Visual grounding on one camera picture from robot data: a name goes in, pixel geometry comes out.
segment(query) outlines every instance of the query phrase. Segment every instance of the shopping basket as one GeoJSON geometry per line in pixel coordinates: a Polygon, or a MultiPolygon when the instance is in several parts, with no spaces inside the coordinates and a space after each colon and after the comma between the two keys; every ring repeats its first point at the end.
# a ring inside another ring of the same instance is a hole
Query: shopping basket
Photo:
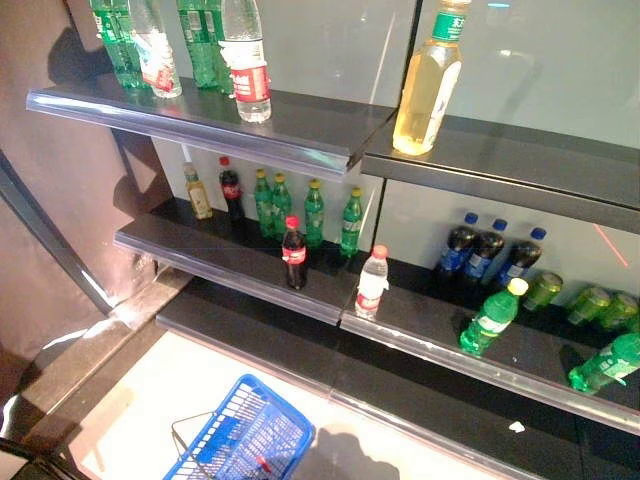
{"type": "Polygon", "coordinates": [[[164,480],[287,479],[313,434],[299,411],[253,375],[244,375],[164,480]]]}

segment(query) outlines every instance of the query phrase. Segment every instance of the shelf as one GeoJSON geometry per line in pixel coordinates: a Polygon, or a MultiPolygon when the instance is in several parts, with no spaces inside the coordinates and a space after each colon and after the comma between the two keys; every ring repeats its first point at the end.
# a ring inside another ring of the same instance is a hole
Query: shelf
{"type": "Polygon", "coordinates": [[[182,95],[122,89],[113,74],[30,90],[27,110],[106,125],[340,181],[392,108],[272,91],[271,119],[240,120],[235,100],[181,78],[182,95]]]}
{"type": "Polygon", "coordinates": [[[458,348],[458,336],[486,294],[476,291],[469,298],[460,292],[456,298],[453,288],[438,292],[428,270],[403,262],[391,260],[389,271],[391,288],[376,321],[349,309],[342,314],[341,328],[534,400],[640,433],[640,372],[628,377],[627,388],[612,384],[597,396],[573,390],[566,380],[571,368],[615,336],[573,327],[562,308],[550,307],[537,314],[520,312],[483,357],[469,355],[458,348]]]}
{"type": "Polygon", "coordinates": [[[234,290],[335,325],[356,286],[364,258],[344,263],[324,242],[309,254],[307,285],[287,286],[280,242],[264,240],[257,222],[234,224],[226,212],[196,220],[186,200],[172,199],[118,230],[116,245],[234,290]]]}
{"type": "Polygon", "coordinates": [[[446,116],[434,149],[392,147],[395,117],[362,172],[640,233],[640,151],[530,128],[446,116]]]}

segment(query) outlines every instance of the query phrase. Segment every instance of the yellow bottle cap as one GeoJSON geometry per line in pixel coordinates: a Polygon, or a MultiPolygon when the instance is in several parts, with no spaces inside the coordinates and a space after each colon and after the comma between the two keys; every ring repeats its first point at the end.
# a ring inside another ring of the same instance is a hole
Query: yellow bottle cap
{"type": "Polygon", "coordinates": [[[516,295],[519,297],[521,295],[524,295],[528,288],[529,284],[526,282],[526,280],[523,280],[522,278],[512,278],[509,282],[507,290],[509,290],[512,295],[516,295]]]}

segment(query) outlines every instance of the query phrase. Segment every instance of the white floor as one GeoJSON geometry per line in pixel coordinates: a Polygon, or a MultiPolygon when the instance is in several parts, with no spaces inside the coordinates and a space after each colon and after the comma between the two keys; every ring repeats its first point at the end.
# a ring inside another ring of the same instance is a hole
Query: white floor
{"type": "MultiPolygon", "coordinates": [[[[70,443],[71,453],[93,479],[161,479],[177,457],[171,424],[215,409],[245,373],[260,378],[316,427],[296,480],[504,478],[172,333],[166,333],[82,421],[81,432],[70,443]]],[[[180,434],[195,436],[205,420],[184,424],[180,434]]]]}

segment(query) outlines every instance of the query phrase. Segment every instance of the blue bottle cap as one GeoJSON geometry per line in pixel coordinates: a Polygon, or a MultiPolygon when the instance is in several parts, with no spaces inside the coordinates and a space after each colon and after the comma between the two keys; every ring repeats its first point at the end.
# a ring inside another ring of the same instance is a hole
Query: blue bottle cap
{"type": "Polygon", "coordinates": [[[544,228],[536,227],[531,230],[531,237],[535,238],[536,240],[542,240],[546,234],[547,231],[544,228]]]}
{"type": "Polygon", "coordinates": [[[473,212],[469,212],[464,216],[464,223],[468,223],[469,225],[474,225],[477,221],[478,216],[473,212]]]}
{"type": "Polygon", "coordinates": [[[507,221],[501,218],[496,218],[496,221],[493,222],[493,229],[498,230],[499,232],[503,232],[507,228],[507,221]]]}

